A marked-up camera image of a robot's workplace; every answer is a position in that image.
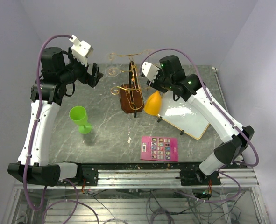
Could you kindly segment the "orange plastic goblet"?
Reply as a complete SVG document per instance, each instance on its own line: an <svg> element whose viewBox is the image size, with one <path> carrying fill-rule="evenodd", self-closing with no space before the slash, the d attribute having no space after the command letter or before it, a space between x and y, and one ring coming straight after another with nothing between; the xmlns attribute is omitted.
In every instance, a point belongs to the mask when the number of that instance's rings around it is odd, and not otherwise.
<svg viewBox="0 0 276 224"><path fill-rule="evenodd" d="M159 91L151 94L144 106L144 111L149 114L156 116L159 114L162 106L162 97Z"/></svg>

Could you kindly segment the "clear wine glass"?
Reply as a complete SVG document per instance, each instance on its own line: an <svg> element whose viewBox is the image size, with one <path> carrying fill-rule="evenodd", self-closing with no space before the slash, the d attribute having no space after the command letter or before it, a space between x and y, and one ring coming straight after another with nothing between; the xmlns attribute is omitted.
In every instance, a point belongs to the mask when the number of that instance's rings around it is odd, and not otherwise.
<svg viewBox="0 0 276 224"><path fill-rule="evenodd" d="M144 50L143 53L145 54L146 57L150 57L154 52L155 52L154 49L146 49Z"/></svg>
<svg viewBox="0 0 276 224"><path fill-rule="evenodd" d="M107 53L105 55L105 59L107 60L109 65L113 65L115 59L116 59L116 54L113 52Z"/></svg>

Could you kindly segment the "green plastic goblet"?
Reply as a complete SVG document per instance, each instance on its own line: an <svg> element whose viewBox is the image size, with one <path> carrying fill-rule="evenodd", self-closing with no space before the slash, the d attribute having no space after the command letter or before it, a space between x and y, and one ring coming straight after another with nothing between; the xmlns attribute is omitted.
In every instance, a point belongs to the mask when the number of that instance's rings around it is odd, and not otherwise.
<svg viewBox="0 0 276 224"><path fill-rule="evenodd" d="M82 106L75 106L69 112L70 119L78 126L81 134L88 134L92 130L92 125L88 122L88 114Z"/></svg>

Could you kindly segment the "clear tall champagne flute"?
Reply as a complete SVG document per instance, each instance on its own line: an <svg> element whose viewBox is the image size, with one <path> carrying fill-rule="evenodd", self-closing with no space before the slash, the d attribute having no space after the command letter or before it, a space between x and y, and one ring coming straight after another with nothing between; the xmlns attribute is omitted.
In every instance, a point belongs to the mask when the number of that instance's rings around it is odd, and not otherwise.
<svg viewBox="0 0 276 224"><path fill-rule="evenodd" d="M120 70L117 67L109 66L106 68L105 73L108 77L116 77L119 75Z"/></svg>

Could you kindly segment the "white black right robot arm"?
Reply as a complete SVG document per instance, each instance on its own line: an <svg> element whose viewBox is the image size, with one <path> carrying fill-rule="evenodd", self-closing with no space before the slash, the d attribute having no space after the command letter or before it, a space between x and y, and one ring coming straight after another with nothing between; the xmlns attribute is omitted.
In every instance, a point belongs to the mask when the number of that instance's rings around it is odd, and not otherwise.
<svg viewBox="0 0 276 224"><path fill-rule="evenodd" d="M198 75L186 75L177 56L166 56L159 62L160 67L142 63L141 72L148 79L148 85L162 93L172 91L174 96L195 107L222 141L194 173L198 184L206 184L214 171L231 164L248 147L254 130L237 122L212 96Z"/></svg>

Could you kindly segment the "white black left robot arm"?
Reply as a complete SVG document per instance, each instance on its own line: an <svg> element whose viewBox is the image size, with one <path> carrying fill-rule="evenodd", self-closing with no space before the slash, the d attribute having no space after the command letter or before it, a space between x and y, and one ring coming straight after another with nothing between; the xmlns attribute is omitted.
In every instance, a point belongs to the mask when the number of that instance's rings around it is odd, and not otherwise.
<svg viewBox="0 0 276 224"><path fill-rule="evenodd" d="M80 81L94 88L103 74L96 63L89 73L89 64L82 64L71 47L68 51L45 48L38 62L42 68L38 71L39 81L31 88L31 118L24 148L17 162L8 165L7 171L25 184L56 186L67 179L72 185L79 185L84 178L80 163L49 163L52 128L62 100L68 96L66 86Z"/></svg>

